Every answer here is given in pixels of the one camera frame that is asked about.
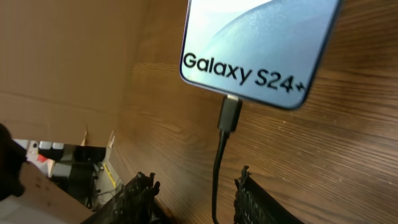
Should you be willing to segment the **blue Galaxy smartphone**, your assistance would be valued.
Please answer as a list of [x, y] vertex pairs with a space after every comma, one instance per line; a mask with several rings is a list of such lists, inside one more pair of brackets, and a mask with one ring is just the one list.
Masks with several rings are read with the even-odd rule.
[[340, 0], [190, 0], [180, 76], [283, 110], [307, 99]]

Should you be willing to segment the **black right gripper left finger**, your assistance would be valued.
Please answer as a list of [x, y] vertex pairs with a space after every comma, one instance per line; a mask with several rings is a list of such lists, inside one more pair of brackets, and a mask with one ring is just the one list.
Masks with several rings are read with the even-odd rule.
[[160, 182], [154, 179], [153, 172], [138, 172], [82, 224], [168, 224], [170, 219], [155, 201]]

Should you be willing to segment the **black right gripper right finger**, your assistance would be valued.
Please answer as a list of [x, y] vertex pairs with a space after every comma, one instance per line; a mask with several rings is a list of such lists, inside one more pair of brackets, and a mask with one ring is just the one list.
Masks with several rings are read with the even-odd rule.
[[248, 166], [244, 166], [241, 176], [234, 180], [237, 187], [234, 223], [304, 224], [255, 182], [248, 169]]

